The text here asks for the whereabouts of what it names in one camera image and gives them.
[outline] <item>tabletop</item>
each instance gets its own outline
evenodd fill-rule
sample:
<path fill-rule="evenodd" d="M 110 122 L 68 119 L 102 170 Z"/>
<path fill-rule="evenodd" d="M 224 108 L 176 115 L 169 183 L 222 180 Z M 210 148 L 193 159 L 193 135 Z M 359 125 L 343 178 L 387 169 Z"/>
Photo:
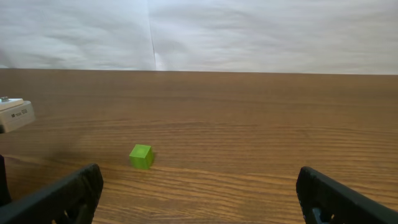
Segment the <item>tabletop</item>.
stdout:
<path fill-rule="evenodd" d="M 310 166 L 398 210 L 398 76 L 0 70 L 37 120 L 0 135 L 14 200 L 97 163 L 93 223 L 304 223 Z M 135 144 L 153 148 L 131 167 Z"/>

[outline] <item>white backdrop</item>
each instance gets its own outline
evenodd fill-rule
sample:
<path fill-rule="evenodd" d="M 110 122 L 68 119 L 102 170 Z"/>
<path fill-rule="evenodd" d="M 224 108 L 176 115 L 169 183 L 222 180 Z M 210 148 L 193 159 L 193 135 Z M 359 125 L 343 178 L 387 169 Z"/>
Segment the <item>white backdrop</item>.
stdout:
<path fill-rule="evenodd" d="M 396 0 L 3 0 L 0 67 L 398 74 Z"/>

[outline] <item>black object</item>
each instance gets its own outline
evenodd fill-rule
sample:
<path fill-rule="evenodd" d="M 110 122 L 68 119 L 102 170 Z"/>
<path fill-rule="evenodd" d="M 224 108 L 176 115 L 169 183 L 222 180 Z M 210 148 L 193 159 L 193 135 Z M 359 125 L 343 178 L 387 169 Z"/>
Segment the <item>black object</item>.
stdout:
<path fill-rule="evenodd" d="M 103 188 L 100 168 L 88 165 L 34 194 L 11 201 L 0 156 L 0 224 L 91 223 Z"/>
<path fill-rule="evenodd" d="M 310 168 L 301 168 L 297 197 L 306 224 L 398 223 L 398 213 Z"/>

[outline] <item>wood grain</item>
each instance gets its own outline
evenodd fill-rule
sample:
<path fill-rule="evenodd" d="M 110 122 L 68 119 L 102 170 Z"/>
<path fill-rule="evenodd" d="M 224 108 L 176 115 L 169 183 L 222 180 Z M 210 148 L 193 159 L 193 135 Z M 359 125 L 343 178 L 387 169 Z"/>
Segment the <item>wood grain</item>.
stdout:
<path fill-rule="evenodd" d="M 398 210 L 398 77 L 0 70 L 37 121 L 0 135 L 19 199 L 95 162 L 94 223 L 304 223 L 302 166 Z M 128 155 L 151 145 L 155 162 Z"/>

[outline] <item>cube top face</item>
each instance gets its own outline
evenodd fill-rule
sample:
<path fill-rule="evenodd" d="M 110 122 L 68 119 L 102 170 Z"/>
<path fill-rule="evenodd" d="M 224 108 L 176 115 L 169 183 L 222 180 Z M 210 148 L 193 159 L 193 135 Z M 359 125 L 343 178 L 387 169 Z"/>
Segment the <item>cube top face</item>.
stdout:
<path fill-rule="evenodd" d="M 150 146 L 136 144 L 130 153 L 130 157 L 145 158 L 150 151 Z"/>

